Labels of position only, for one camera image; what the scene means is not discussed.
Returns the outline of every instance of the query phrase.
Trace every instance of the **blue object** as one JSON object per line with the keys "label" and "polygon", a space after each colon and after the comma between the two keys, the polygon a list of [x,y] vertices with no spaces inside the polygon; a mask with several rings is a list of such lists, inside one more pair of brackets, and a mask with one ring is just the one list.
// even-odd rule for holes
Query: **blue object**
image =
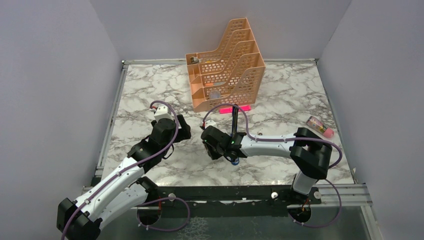
{"label": "blue object", "polygon": [[231,164],[232,165],[234,165],[234,166],[237,166],[237,165],[239,165],[239,163],[240,163],[240,161],[239,161],[239,158],[237,157],[237,159],[233,162],[231,162]]}

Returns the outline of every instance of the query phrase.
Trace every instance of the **small object in organizer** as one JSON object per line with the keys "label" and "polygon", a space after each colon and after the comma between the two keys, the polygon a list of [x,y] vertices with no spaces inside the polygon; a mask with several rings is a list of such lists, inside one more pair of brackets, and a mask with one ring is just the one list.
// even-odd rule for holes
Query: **small object in organizer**
{"label": "small object in organizer", "polygon": [[334,136],[334,131],[326,124],[319,121],[316,117],[310,116],[306,121],[306,125],[320,132],[324,137],[330,139]]}
{"label": "small object in organizer", "polygon": [[209,99],[219,99],[221,97],[221,92],[217,90],[212,90],[209,92]]}
{"label": "small object in organizer", "polygon": [[[241,106],[240,108],[243,109],[243,111],[245,111],[245,112],[246,111],[250,111],[252,109],[250,105]],[[233,108],[232,107],[224,107],[224,108],[221,108],[219,110],[219,113],[220,114],[229,114],[232,111],[233,111]]]}
{"label": "small object in organizer", "polygon": [[200,63],[200,59],[198,59],[196,56],[190,57],[190,64],[198,64]]}

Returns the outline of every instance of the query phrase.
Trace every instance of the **metal frame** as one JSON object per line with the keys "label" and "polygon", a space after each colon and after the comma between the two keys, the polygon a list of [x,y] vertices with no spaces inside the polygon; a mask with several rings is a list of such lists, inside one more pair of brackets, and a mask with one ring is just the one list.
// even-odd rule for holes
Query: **metal frame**
{"label": "metal frame", "polygon": [[122,63],[123,63],[123,67],[120,73],[118,89],[115,94],[115,100],[113,101],[112,111],[110,112],[110,115],[109,115],[109,124],[107,125],[106,134],[103,139],[103,144],[101,145],[100,156],[98,158],[97,168],[94,174],[95,176],[102,177],[103,168],[105,167],[104,160],[107,157],[107,154],[109,151],[111,137],[112,137],[112,133],[114,131],[114,126],[115,126],[115,118],[117,117],[119,103],[121,101],[121,95],[124,89],[125,79],[127,78],[127,71],[128,71],[129,65],[125,64],[124,61],[122,61]]}
{"label": "metal frame", "polygon": [[[283,62],[283,63],[314,63],[316,65],[317,59],[265,59],[265,62]],[[115,95],[115,100],[113,102],[112,111],[110,112],[109,122],[107,125],[106,134],[104,136],[103,144],[100,150],[100,155],[98,158],[98,164],[95,170],[95,178],[101,178],[103,174],[103,168],[105,166],[105,161],[109,146],[111,142],[111,136],[114,129],[115,119],[118,113],[119,103],[121,100],[122,91],[124,89],[124,83],[127,76],[127,71],[129,65],[147,65],[147,64],[186,64],[186,60],[181,59],[154,59],[154,60],[124,60],[122,61],[123,67],[121,76],[119,79],[118,89]],[[335,184],[337,190],[340,193],[342,204],[344,207],[348,206],[360,206],[364,216],[364,221],[366,227],[368,228],[369,235],[371,240],[382,240],[380,229],[378,223],[375,219],[374,213],[372,211],[373,202],[371,200],[370,194],[368,192],[367,186],[365,184]],[[311,205],[313,208],[328,208],[328,207],[338,207],[339,199],[333,190],[331,185],[320,184],[315,185],[314,187],[319,188],[321,193],[321,204]],[[83,192],[89,191],[91,187],[84,187]],[[290,205],[287,208],[297,208],[299,205]]]}

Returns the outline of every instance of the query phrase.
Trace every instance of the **black base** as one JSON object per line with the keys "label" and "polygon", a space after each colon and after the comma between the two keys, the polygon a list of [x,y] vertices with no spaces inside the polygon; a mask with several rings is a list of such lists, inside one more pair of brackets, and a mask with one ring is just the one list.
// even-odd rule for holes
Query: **black base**
{"label": "black base", "polygon": [[[320,204],[321,200],[314,197],[316,191],[318,188],[313,187],[309,196],[299,198],[299,195],[291,190],[290,185],[160,186],[157,189],[160,198],[166,198],[172,193],[187,201],[190,206],[190,216],[201,218],[287,217],[288,205],[303,204],[308,197],[311,205]],[[275,199],[271,198],[273,192],[278,193],[278,197]],[[232,202],[242,199],[245,199],[245,202]],[[222,203],[222,201],[231,201],[231,203]],[[187,208],[178,200],[164,200],[161,203],[160,217],[186,218]]]}

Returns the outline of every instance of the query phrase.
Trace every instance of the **floor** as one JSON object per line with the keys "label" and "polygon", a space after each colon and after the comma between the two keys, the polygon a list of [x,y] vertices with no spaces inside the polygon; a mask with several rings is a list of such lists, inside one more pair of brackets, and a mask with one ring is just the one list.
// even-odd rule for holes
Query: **floor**
{"label": "floor", "polygon": [[[125,158],[131,146],[150,134],[153,113],[150,102],[170,103],[177,114],[183,114],[191,126],[191,139],[175,144],[175,151],[146,176],[158,186],[234,186],[289,185],[299,171],[287,158],[254,156],[240,159],[237,166],[225,159],[211,160],[200,139],[199,124],[205,112],[193,112],[187,66],[184,64],[142,64],[128,67],[122,96],[114,123],[103,177]],[[315,116],[335,132],[330,141],[342,147],[335,120],[315,63],[266,62],[266,70],[256,103],[247,112],[252,134],[284,135],[306,127],[309,116]],[[231,129],[231,114],[211,114],[220,129]],[[245,123],[239,115],[239,131]],[[339,157],[333,149],[331,163]],[[353,184],[348,161],[328,171],[335,184]]]}

